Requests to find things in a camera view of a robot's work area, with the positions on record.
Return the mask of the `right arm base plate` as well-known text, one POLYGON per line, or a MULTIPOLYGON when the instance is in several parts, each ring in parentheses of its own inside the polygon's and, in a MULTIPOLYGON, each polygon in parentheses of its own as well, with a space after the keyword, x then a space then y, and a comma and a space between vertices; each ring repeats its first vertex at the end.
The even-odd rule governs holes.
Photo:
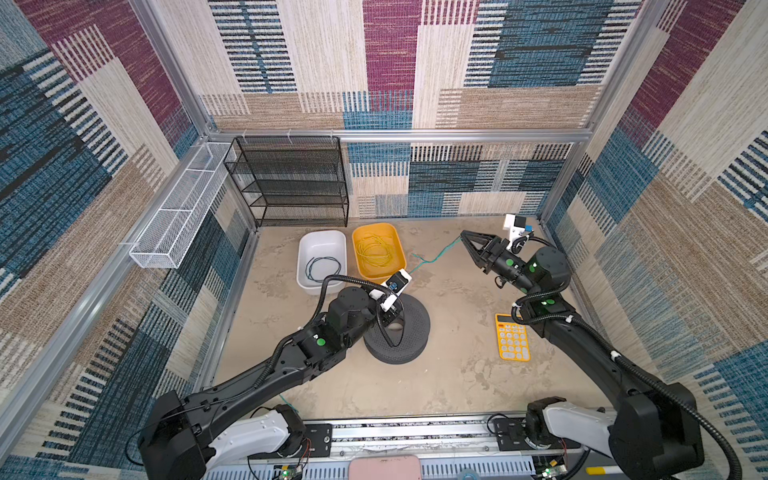
POLYGON ((511 451, 546 451, 546 452, 576 452, 583 451, 582 446, 572 440, 553 440, 539 445, 529 440, 525 431, 525 420, 518 417, 496 416, 490 420, 492 435, 496 438, 498 449, 502 452, 511 451))

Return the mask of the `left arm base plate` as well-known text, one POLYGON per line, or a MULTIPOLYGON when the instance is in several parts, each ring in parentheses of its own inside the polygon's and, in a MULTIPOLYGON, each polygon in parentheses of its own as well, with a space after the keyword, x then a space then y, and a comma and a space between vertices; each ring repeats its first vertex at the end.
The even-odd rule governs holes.
POLYGON ((300 456, 327 458, 331 454, 332 440, 333 425, 331 423, 310 423, 305 426, 304 436, 301 440, 289 440, 288 446, 281 447, 277 452, 253 454, 248 459, 298 459, 300 456))

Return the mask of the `grey perforated cable spool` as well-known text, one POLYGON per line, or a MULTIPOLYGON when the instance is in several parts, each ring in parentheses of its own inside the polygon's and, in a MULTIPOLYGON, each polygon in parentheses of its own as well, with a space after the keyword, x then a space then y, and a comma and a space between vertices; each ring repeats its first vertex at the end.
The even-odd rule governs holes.
POLYGON ((426 307, 414 296, 403 294, 400 300, 404 304, 404 314, 399 315, 391 325, 385 328, 392 340, 390 346, 378 326, 365 333, 364 344, 369 353, 377 360, 400 365, 415 360, 426 348, 431 330, 431 320, 426 307))

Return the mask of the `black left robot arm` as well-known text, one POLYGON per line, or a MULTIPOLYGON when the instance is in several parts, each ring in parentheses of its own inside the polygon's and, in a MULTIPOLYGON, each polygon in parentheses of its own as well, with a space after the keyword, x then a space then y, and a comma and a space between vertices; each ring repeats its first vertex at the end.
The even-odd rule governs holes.
POLYGON ((403 310, 399 296, 411 279, 404 270, 382 284, 329 275, 323 289, 333 281, 346 288, 330 304, 319 302, 308 323, 281 339, 266 360, 186 397, 174 391, 162 395, 138 433, 148 478, 201 479, 250 455, 297 452, 306 428, 290 407, 279 405, 251 419, 246 414, 330 370, 370 329, 394 321, 403 310))

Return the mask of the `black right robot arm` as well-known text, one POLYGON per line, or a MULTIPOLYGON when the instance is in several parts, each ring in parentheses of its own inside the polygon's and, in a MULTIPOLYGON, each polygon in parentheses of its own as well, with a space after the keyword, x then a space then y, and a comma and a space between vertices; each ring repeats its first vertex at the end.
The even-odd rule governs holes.
POLYGON ((740 479, 743 468, 726 437, 696 406, 682 384, 667 384, 620 353, 587 324, 562 296, 571 281, 566 256, 544 243, 528 260, 517 256, 509 240, 464 230, 460 240, 474 264, 494 273, 499 287, 510 284, 523 292, 512 306, 513 321, 531 327, 563 351, 600 388, 616 415, 595 411, 584 416, 595 425, 579 429, 580 410, 559 422, 553 403, 543 408, 542 426, 612 457, 630 479, 666 479, 695 469, 705 460, 701 435, 707 433, 722 450, 728 478, 740 479))

